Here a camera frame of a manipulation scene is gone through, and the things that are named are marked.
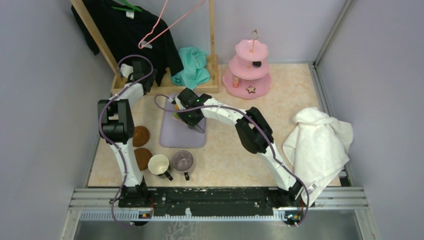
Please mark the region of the pink food tongs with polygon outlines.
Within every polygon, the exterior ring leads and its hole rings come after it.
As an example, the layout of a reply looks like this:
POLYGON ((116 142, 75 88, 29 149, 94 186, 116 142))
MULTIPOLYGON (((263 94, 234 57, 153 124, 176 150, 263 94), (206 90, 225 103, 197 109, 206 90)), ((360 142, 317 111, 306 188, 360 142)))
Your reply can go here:
POLYGON ((183 126, 188 127, 189 129, 194 130, 194 131, 196 131, 196 132, 198 132, 198 133, 200 133, 200 134, 204 134, 204 133, 205 133, 205 129, 204 129, 204 128, 202 128, 202 127, 200 127, 198 124, 197 124, 196 126, 194 126, 194 127, 191 127, 191 126, 187 125, 187 124, 186 124, 183 120, 181 120, 180 118, 179 118, 179 119, 176 119, 176 118, 173 116, 173 114, 172 114, 173 119, 174 119, 174 120, 176 120, 178 123, 182 124, 183 126))

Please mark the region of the red striped cake piece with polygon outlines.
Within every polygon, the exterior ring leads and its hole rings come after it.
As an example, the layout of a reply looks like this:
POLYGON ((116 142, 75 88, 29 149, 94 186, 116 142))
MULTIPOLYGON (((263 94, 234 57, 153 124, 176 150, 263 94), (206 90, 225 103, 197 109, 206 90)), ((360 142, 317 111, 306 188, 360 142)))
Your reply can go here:
POLYGON ((240 84, 240 78, 238 76, 234 76, 232 87, 233 88, 238 88, 239 87, 239 84, 240 84))

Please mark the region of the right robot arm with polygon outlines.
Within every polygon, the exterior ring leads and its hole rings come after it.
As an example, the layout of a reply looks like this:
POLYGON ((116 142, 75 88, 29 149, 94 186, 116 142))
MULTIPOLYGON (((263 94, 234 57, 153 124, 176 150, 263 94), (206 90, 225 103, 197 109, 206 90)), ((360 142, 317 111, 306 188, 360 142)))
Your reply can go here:
POLYGON ((276 149, 273 130, 256 107, 240 109, 224 104, 211 95, 195 94, 185 88, 171 103, 178 117, 193 129, 203 119, 213 119, 235 128, 241 145, 251 154, 261 157, 272 173, 281 199, 287 206, 295 206, 301 200, 303 185, 285 164, 276 149))

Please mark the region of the black sandwich cookie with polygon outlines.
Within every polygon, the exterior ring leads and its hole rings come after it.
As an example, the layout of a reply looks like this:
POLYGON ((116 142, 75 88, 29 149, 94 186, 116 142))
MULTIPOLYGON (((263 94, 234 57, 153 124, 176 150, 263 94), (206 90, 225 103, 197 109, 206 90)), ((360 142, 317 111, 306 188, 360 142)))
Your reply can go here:
POLYGON ((261 61, 253 61, 252 66, 254 68, 260 68, 262 66, 262 62, 261 61))

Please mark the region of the star-shaped iced cookie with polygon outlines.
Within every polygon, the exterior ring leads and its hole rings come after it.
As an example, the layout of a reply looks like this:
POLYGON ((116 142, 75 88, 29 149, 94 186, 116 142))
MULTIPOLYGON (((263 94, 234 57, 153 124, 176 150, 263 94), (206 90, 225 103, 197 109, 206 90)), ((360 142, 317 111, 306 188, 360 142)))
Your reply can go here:
POLYGON ((256 93, 256 88, 252 85, 247 87, 246 90, 247 90, 248 94, 255 94, 256 93))

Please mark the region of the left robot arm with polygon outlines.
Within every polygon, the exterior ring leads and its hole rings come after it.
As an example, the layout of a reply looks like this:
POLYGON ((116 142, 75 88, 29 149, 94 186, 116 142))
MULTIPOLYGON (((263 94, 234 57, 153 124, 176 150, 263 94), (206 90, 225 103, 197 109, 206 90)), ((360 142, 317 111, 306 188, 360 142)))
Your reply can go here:
POLYGON ((122 176, 119 192, 113 199, 121 208, 144 207, 150 200, 133 146, 136 127, 131 107, 150 92, 157 71, 146 57, 133 54, 131 58, 132 72, 128 74, 124 87, 109 99, 97 103, 100 137, 112 149, 122 176))

